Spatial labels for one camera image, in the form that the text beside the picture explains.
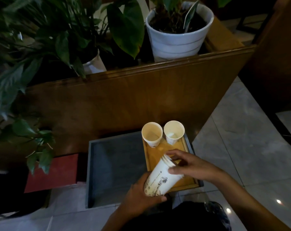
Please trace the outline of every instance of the hand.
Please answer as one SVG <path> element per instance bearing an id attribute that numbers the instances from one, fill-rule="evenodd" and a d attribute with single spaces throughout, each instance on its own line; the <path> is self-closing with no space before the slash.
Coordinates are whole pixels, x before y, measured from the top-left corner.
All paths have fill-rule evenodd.
<path id="1" fill-rule="evenodd" d="M 172 160 L 181 159 L 179 166 L 169 168 L 170 174 L 185 174 L 196 179 L 213 181 L 217 175 L 223 172 L 215 165 L 185 151 L 178 149 L 166 152 L 166 155 L 174 155 Z"/>
<path id="2" fill-rule="evenodd" d="M 130 187 L 127 192 L 124 201 L 118 207 L 117 210 L 126 213 L 131 218 L 141 215 L 147 208 L 154 206 L 155 204 L 165 202 L 167 198 L 165 196 L 149 197 L 143 191 L 145 181 L 151 172 L 147 172 Z"/>

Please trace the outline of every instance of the person's left hand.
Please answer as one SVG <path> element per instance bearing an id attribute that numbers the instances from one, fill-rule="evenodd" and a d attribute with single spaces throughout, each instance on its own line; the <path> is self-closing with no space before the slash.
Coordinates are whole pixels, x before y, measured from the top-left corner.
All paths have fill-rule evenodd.
<path id="1" fill-rule="evenodd" d="M 143 186 L 150 174 L 151 172 L 146 172 L 137 181 L 137 183 L 130 187 L 124 201 L 118 207 L 119 211 L 124 212 L 133 218 L 141 215 L 147 208 L 167 200 L 167 198 L 163 195 L 149 197 L 144 193 Z"/>

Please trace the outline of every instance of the person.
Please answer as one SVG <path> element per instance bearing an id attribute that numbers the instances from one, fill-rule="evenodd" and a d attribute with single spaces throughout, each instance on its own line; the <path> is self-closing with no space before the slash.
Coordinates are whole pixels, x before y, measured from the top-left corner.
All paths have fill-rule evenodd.
<path id="1" fill-rule="evenodd" d="M 230 175 L 215 165 L 178 149 L 166 152 L 173 160 L 180 159 L 176 167 L 169 168 L 170 174 L 184 174 L 214 184 L 221 191 L 245 228 L 250 230 L 291 230 L 262 206 Z M 231 230 L 228 221 L 213 213 L 204 203 L 183 202 L 171 211 L 143 215 L 144 211 L 156 204 L 166 202 L 163 195 L 148 197 L 143 185 L 150 172 L 145 173 L 131 186 L 124 201 L 109 217 L 102 231 L 117 230 Z"/>

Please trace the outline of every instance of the tray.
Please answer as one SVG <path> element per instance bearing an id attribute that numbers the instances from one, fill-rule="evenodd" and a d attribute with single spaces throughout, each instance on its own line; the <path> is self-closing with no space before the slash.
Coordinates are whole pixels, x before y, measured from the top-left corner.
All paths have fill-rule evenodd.
<path id="1" fill-rule="evenodd" d="M 146 171 L 141 131 L 90 141 L 86 207 L 122 202 Z"/>
<path id="2" fill-rule="evenodd" d="M 170 145 L 167 143 L 165 134 L 163 134 L 163 138 L 161 139 L 157 147 L 150 147 L 147 144 L 147 142 L 144 141 L 144 139 L 142 139 L 142 141 L 143 141 L 143 148 L 144 148 L 145 160 L 146 160 L 148 171 L 152 171 L 155 168 L 160 158 L 168 150 L 180 149 L 182 151 L 186 151 L 191 154 L 194 154 L 194 151 L 190 146 L 190 143 L 188 141 L 186 134 L 184 134 L 184 136 L 181 139 L 179 139 L 179 141 L 176 142 L 174 145 Z M 186 190 L 186 189 L 196 188 L 200 186 L 203 186 L 202 181 L 195 180 L 194 178 L 189 177 L 189 176 L 184 176 L 169 190 L 169 192 Z"/>

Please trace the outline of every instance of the person's right hand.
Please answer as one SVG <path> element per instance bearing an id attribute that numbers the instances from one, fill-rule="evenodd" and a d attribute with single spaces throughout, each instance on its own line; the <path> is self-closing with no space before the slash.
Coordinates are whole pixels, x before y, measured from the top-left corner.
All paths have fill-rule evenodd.
<path id="1" fill-rule="evenodd" d="M 215 165 L 179 149 L 167 151 L 166 155 L 174 155 L 171 157 L 172 160 L 181 159 L 178 166 L 169 168 L 170 174 L 185 174 L 196 179 L 212 181 L 223 172 Z"/>

